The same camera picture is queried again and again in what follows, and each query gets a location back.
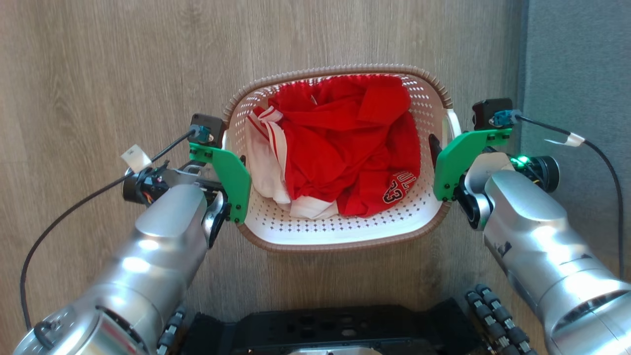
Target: silver robotic arm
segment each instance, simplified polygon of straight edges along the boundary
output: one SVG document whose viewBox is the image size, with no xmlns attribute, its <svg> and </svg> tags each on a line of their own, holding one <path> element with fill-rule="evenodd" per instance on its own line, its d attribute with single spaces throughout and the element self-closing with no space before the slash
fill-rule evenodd
<svg viewBox="0 0 631 355">
<path fill-rule="evenodd" d="M 484 181 L 489 171 L 474 163 L 469 173 Z M 596 258 L 561 205 L 510 168 L 493 172 L 476 198 L 490 207 L 485 244 L 539 318 L 548 352 L 631 354 L 631 285 Z"/>
<path fill-rule="evenodd" d="M 136 221 L 84 295 L 36 324 L 14 354 L 164 354 L 223 216 L 193 184 L 171 187 Z"/>
</svg>

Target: white plastic basket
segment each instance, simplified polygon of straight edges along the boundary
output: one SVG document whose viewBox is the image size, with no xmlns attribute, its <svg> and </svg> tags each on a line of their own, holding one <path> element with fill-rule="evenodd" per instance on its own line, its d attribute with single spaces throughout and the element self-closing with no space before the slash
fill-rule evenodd
<svg viewBox="0 0 631 355">
<path fill-rule="evenodd" d="M 311 252 L 359 249 L 419 238 L 429 233 L 445 217 L 451 203 L 433 196 L 433 165 L 428 137 L 434 134 L 442 144 L 460 134 L 452 101 L 444 86 L 425 70 L 400 65 L 357 65 L 296 71 L 262 80 L 244 87 L 227 107 L 229 122 L 225 148 L 246 156 L 245 123 L 260 102 L 274 95 L 284 83 L 306 80 L 312 83 L 339 75 L 395 75 L 410 91 L 410 112 L 416 121 L 421 144 L 421 174 L 408 195 L 395 206 L 375 216 L 326 220 L 290 217 L 269 198 L 254 188 L 250 195 L 241 233 L 252 243 L 270 251 Z"/>
</svg>

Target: red clothing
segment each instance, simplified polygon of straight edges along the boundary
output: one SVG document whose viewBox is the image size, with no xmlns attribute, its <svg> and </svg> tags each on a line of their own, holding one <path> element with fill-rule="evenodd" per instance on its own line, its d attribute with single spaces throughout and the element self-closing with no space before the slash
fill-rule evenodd
<svg viewBox="0 0 631 355">
<path fill-rule="evenodd" d="M 398 77 L 292 83 L 268 102 L 283 115 L 277 123 L 285 134 L 292 200 L 337 201 L 340 214 L 368 217 L 403 199 L 420 173 L 410 95 Z"/>
</svg>

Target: blue-gray fabric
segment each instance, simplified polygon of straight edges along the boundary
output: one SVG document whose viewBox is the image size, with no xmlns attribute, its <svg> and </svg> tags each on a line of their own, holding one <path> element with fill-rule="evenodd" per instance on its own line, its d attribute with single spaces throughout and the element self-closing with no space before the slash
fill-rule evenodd
<svg viewBox="0 0 631 355">
<path fill-rule="evenodd" d="M 526 117 L 581 135 L 605 152 L 620 177 L 629 237 L 631 1 L 530 0 L 526 10 L 521 110 Z M 616 195 L 605 164 L 588 147 L 553 145 L 545 138 L 565 141 L 559 134 L 524 123 L 521 152 L 558 160 L 561 186 L 553 196 L 594 248 L 614 255 Z"/>
</svg>

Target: brown woven rim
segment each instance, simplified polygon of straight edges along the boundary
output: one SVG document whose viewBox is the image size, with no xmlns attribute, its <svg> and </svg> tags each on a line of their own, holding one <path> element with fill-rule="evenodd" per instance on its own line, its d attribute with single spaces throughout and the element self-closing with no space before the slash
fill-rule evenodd
<svg viewBox="0 0 631 355">
<path fill-rule="evenodd" d="M 452 109 L 453 102 L 451 100 L 451 96 L 447 92 L 447 89 L 440 81 L 436 78 L 436 76 L 430 74 L 429 72 L 419 69 L 415 66 L 407 66 L 407 65 L 397 65 L 397 64 L 356 64 L 356 65 L 345 65 L 345 66 L 331 66 L 326 68 L 315 68 L 315 69 L 307 69 L 307 70 L 299 70 L 292 71 L 290 73 L 283 73 L 274 76 L 268 76 L 267 78 L 255 80 L 248 85 L 244 86 L 237 92 L 232 99 L 226 109 L 223 111 L 223 115 L 225 121 L 228 123 L 228 127 L 230 127 L 230 119 L 232 118 L 232 113 L 237 108 L 237 105 L 241 100 L 245 98 L 245 96 L 249 95 L 252 91 L 259 90 L 260 88 L 268 87 L 271 85 L 277 85 L 286 83 L 288 81 L 296 81 L 296 80 L 305 80 L 309 78 L 317 78 L 319 76 L 329 76 L 329 75 L 353 75 L 353 74 L 372 74 L 372 73 L 393 73 L 393 74 L 404 74 L 410 76 L 416 76 L 424 81 L 426 81 L 440 96 L 440 100 L 442 101 L 442 105 L 445 109 Z M 394 243 L 402 243 L 404 241 L 411 241 L 417 238 L 420 238 L 424 235 L 427 235 L 434 228 L 436 228 L 442 220 L 445 218 L 447 213 L 449 212 L 449 208 L 451 207 L 451 203 L 444 202 L 442 206 L 440 206 L 438 212 L 432 218 L 432 220 L 416 231 L 400 234 L 398 236 L 375 239 L 371 241 L 362 241 L 355 243 L 343 243 L 343 244 L 328 244 L 328 245 L 280 245 L 273 244 L 263 239 L 259 238 L 254 234 L 245 224 L 240 224 L 237 226 L 239 231 L 243 234 L 243 236 L 249 240 L 252 244 L 258 246 L 261 249 L 274 251 L 279 253 L 323 253 L 330 251 L 343 251 L 343 250 L 360 250 L 366 248 L 373 248 L 376 246 L 394 244 Z"/>
</svg>

